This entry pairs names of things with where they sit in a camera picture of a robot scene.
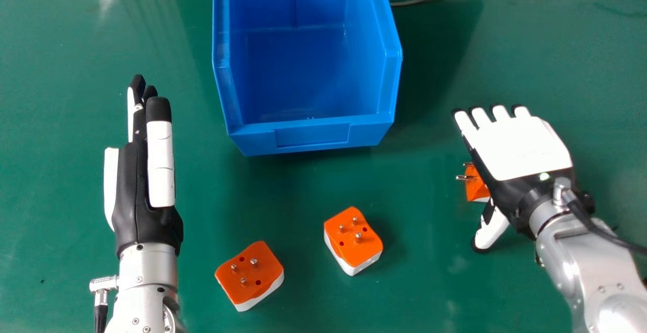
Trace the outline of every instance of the green table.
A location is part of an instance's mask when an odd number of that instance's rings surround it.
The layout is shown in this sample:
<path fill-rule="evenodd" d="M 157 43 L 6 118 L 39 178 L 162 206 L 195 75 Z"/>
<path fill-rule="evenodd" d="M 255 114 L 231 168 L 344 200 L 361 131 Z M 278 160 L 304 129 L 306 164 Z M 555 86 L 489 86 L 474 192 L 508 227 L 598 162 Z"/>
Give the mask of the green table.
<path fill-rule="evenodd" d="M 224 131 L 212 0 L 0 0 L 0 331 L 92 329 L 87 283 L 118 268 L 103 149 L 125 142 L 134 73 L 173 105 L 190 331 L 568 331 L 566 303 L 530 241 L 510 231 L 490 255 L 472 253 L 481 206 L 453 181 L 468 157 L 450 110 L 528 105 L 564 138 L 598 215 L 647 243 L 645 5 L 441 0 L 397 9 L 404 67 L 382 144 L 248 159 Z M 351 205 L 386 246 L 353 278 L 321 236 L 323 221 Z M 285 282 L 239 314 L 213 272 L 256 240 L 273 248 Z"/>

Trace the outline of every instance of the robotic hand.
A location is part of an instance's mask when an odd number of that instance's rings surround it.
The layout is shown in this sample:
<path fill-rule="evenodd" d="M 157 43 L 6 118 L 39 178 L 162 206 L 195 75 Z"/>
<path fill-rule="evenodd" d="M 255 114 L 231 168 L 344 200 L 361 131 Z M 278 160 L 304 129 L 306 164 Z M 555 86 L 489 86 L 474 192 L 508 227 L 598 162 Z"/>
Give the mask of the robotic hand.
<path fill-rule="evenodd" d="M 536 239 L 536 257 L 566 299 L 573 331 L 646 333 L 647 291 L 629 250 L 647 249 L 590 218 L 592 198 L 575 181 L 571 156 L 550 124 L 513 107 L 453 113 L 491 199 L 472 240 L 486 252 L 509 224 Z"/>
<path fill-rule="evenodd" d="M 127 112 L 128 143 L 106 149 L 104 158 L 104 211 L 115 232 L 119 276 L 90 282 L 95 333 L 185 332 L 177 303 L 184 225 L 175 209 L 171 106 L 136 75 Z M 110 290 L 118 294 L 106 327 Z"/>

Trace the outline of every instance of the metal plug pin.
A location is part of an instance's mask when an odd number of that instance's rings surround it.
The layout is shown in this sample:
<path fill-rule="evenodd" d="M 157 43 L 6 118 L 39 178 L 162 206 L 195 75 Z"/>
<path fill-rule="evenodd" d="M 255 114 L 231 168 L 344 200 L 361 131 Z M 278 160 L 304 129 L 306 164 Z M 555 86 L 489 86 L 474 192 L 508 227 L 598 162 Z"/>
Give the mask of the metal plug pin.
<path fill-rule="evenodd" d="M 460 181 L 468 181 L 468 180 L 476 179 L 476 177 L 475 176 L 470 176 L 470 175 L 457 175 L 456 179 L 460 180 Z"/>

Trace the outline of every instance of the blue plastic bin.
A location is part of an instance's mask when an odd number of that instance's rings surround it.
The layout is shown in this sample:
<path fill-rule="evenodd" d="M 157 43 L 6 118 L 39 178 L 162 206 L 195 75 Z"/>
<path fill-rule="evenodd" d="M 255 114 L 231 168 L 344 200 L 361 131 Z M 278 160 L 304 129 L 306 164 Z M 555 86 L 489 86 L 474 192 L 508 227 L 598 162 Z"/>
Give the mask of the blue plastic bin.
<path fill-rule="evenodd" d="M 402 47 L 388 0 L 214 0 L 213 72 L 246 156 L 377 145 Z"/>

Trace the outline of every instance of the back of robotic hand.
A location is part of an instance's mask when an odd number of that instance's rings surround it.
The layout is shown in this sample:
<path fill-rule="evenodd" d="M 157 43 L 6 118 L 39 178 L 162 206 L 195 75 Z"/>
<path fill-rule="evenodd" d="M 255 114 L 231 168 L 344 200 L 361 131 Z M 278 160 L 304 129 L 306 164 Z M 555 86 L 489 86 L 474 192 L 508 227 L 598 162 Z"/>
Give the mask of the back of robotic hand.
<path fill-rule="evenodd" d="M 454 120 L 491 198 L 472 240 L 487 252 L 511 224 L 536 240 L 537 261 L 564 296 L 577 332 L 647 332 L 647 292 L 629 251 L 590 218 L 592 198 L 579 190 L 566 145 L 523 106 L 455 110 Z"/>
<path fill-rule="evenodd" d="M 95 333 L 186 331 L 178 319 L 184 225 L 175 209 L 171 106 L 136 75 L 127 90 L 127 115 L 128 143 L 106 149 L 104 158 L 104 212 L 115 232 L 119 275 L 90 282 Z M 107 322 L 110 290 L 118 294 Z"/>

